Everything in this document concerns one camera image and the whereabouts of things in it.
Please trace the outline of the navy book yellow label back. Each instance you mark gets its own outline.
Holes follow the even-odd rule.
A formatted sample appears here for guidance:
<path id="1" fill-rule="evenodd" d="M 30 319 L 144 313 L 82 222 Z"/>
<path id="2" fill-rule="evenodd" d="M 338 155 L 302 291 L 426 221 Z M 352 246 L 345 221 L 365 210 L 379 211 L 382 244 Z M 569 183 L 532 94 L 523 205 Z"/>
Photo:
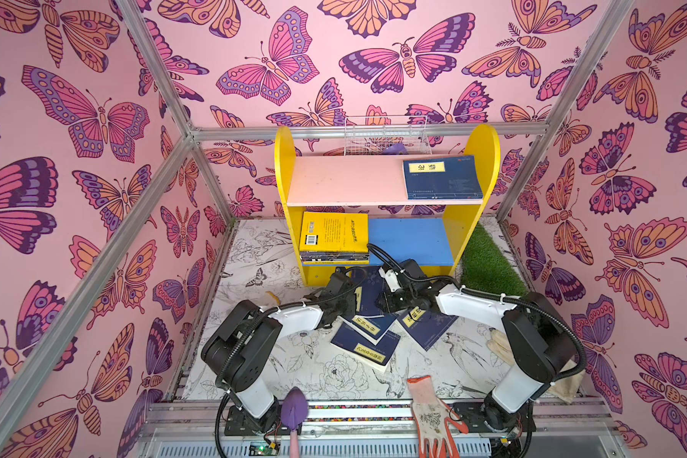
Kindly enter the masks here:
<path id="1" fill-rule="evenodd" d="M 366 278 L 360 286 L 356 314 L 365 318 L 381 318 L 385 312 L 378 306 L 378 300 L 385 289 L 385 280 L 379 273 L 379 266 L 369 266 L 364 270 Z"/>

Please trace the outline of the thick navy book yellow spine label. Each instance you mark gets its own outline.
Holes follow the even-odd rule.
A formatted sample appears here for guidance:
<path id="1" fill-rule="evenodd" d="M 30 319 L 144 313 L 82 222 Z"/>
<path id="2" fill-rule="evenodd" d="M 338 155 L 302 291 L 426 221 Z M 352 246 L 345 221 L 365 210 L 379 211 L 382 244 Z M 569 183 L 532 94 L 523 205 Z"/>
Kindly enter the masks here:
<path id="1" fill-rule="evenodd" d="M 395 355 L 401 337 L 387 331 L 378 343 L 372 343 L 348 324 L 341 324 L 330 340 L 333 347 L 354 357 L 375 370 L 384 372 Z"/>

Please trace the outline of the navy book yellow label front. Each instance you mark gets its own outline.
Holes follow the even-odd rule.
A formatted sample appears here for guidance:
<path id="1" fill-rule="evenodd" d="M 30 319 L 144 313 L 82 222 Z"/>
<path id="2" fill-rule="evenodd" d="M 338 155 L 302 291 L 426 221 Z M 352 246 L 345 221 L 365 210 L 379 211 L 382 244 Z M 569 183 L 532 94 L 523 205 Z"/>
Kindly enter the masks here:
<path id="1" fill-rule="evenodd" d="M 410 200 L 479 200 L 483 192 L 473 156 L 403 162 Z"/>

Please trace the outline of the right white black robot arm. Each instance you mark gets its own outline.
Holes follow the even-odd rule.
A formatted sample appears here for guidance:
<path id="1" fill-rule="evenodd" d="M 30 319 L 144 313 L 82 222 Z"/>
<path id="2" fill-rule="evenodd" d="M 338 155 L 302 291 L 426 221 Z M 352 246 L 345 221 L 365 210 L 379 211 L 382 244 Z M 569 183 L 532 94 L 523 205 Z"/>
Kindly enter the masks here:
<path id="1" fill-rule="evenodd" d="M 510 297 L 473 290 L 450 276 L 428 277 L 412 260 L 386 263 L 379 276 L 385 282 L 380 301 L 385 311 L 419 308 L 486 324 L 506 335 L 514 364 L 479 412 L 492 431 L 514 427 L 523 406 L 587 366 L 583 343 L 541 294 Z"/>

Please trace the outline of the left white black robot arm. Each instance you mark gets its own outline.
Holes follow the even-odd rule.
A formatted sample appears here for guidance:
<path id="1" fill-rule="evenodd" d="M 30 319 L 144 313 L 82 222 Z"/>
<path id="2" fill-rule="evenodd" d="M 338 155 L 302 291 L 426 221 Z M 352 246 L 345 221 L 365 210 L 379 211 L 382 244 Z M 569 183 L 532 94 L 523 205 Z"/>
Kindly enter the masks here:
<path id="1" fill-rule="evenodd" d="M 337 319 L 353 317 L 355 291 L 367 276 L 360 266 L 337 267 L 327 286 L 299 301 L 269 309 L 249 300 L 239 302 L 200 353 L 215 375 L 215 387 L 261 427 L 272 422 L 278 400 L 261 374 L 275 345 L 289 335 L 331 328 Z"/>

